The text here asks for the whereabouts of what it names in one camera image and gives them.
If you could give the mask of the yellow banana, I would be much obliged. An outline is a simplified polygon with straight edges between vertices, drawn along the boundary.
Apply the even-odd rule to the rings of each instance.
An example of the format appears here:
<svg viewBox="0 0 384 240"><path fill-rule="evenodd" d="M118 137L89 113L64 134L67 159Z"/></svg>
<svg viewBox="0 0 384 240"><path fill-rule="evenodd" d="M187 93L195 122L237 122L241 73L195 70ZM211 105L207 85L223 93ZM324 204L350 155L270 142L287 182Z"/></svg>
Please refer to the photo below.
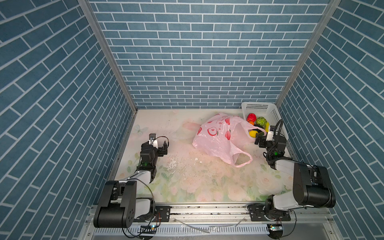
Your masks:
<svg viewBox="0 0 384 240"><path fill-rule="evenodd" d="M269 132L269 128L270 128L270 124L269 124L269 122L267 122L265 125L265 130L267 133Z"/></svg>

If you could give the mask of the yellow lemon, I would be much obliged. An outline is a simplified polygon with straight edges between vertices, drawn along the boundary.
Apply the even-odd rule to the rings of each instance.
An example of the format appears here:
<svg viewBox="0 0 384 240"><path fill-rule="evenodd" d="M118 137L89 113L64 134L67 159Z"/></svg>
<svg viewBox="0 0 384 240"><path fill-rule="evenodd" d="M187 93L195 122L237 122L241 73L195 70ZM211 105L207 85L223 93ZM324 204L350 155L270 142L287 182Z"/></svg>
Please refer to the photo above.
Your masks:
<svg viewBox="0 0 384 240"><path fill-rule="evenodd" d="M252 138L256 138L258 133L259 133L259 132L258 132L257 130L251 130L251 131L249 131L249 135L250 135L250 137L252 137Z"/></svg>

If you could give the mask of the green fruit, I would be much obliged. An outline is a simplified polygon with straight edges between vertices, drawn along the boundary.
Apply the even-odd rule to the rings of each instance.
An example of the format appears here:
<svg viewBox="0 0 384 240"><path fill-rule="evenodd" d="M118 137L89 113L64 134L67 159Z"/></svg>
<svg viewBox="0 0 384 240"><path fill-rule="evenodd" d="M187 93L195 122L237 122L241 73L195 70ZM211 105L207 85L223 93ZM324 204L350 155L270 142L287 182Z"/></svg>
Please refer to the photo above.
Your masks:
<svg viewBox="0 0 384 240"><path fill-rule="evenodd" d="M264 117L258 117L256 120L256 125L261 126L262 128L265 128L268 121Z"/></svg>

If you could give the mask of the white plastic mesh basket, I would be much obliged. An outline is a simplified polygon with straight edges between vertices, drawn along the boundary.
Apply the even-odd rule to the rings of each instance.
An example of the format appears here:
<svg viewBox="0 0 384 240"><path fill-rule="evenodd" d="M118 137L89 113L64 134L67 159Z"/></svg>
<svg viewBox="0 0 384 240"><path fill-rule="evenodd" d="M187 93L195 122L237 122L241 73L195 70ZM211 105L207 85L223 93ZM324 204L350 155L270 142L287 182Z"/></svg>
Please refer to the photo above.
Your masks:
<svg viewBox="0 0 384 240"><path fill-rule="evenodd" d="M273 103L264 103L264 102L243 102L241 104L243 118L247 122L251 122L248 120L249 114L254 114L257 117L257 120L260 117L266 119L270 126L275 126L279 120L282 119L278 108Z"/></svg>

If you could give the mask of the red fruit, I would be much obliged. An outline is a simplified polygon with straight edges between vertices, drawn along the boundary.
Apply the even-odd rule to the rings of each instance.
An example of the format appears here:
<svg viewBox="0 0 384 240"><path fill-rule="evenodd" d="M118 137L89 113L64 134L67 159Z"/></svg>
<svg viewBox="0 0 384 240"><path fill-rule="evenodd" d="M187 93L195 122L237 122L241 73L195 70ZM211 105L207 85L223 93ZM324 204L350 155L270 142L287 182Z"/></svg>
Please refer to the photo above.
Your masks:
<svg viewBox="0 0 384 240"><path fill-rule="evenodd" d="M247 122L253 122L255 123L257 121L257 116L253 113L248 114L247 116Z"/></svg>

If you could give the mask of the pink plastic bag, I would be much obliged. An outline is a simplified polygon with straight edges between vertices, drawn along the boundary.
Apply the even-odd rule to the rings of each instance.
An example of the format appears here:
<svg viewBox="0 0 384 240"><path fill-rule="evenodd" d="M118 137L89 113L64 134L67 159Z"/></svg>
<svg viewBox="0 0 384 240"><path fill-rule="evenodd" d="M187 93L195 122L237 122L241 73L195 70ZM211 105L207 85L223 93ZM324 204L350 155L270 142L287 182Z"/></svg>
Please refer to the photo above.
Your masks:
<svg viewBox="0 0 384 240"><path fill-rule="evenodd" d="M193 146L211 157L241 168L253 161L253 156L242 150L243 146L255 141L249 134L253 130L267 134L263 128L253 126L239 116L218 113L200 126Z"/></svg>

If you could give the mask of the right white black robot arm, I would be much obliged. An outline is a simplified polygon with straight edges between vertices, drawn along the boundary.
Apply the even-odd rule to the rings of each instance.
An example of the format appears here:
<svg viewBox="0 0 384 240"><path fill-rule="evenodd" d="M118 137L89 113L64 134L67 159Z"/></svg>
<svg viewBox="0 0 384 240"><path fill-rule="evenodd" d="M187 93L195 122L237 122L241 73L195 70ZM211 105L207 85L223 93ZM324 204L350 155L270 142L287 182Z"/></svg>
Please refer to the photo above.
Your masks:
<svg viewBox="0 0 384 240"><path fill-rule="evenodd" d="M293 178L290 192L270 195L265 204L249 205L251 217L258 221L289 220L289 212L301 208L333 208L336 196L327 168L285 157L287 140L283 136L257 135L255 145L264 148L267 164Z"/></svg>

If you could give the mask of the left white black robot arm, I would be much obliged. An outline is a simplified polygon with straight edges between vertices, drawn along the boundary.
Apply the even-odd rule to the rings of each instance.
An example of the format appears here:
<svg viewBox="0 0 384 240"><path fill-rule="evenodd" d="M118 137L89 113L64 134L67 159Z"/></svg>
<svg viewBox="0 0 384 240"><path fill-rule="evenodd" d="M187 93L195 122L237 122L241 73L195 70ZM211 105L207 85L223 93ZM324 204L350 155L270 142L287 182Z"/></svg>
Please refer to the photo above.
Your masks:
<svg viewBox="0 0 384 240"><path fill-rule="evenodd" d="M112 180L105 183L94 215L95 228L129 228L134 220L150 221L156 214L156 203L153 192L151 197L139 198L141 188L149 189L149 184L155 179L159 157L168 154L169 139L158 143L155 134L141 145L139 163L132 176L122 180Z"/></svg>

